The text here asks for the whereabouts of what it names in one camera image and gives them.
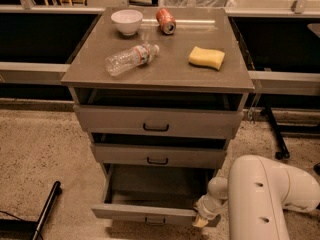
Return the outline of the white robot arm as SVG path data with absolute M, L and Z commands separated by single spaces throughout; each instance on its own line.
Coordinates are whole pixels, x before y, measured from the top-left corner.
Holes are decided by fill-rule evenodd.
M 226 178 L 214 177 L 196 203 L 195 227 L 205 227 L 228 208 L 230 240 L 290 240 L 283 212 L 308 213 L 320 203 L 320 185 L 306 171 L 244 155 Z

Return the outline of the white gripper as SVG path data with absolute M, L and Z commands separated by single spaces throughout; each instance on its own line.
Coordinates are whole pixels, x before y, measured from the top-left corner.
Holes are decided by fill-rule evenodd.
M 194 205 L 197 216 L 192 225 L 197 228 L 205 227 L 208 220 L 213 220 L 226 205 L 226 199 L 219 199 L 208 194 L 203 195 Z

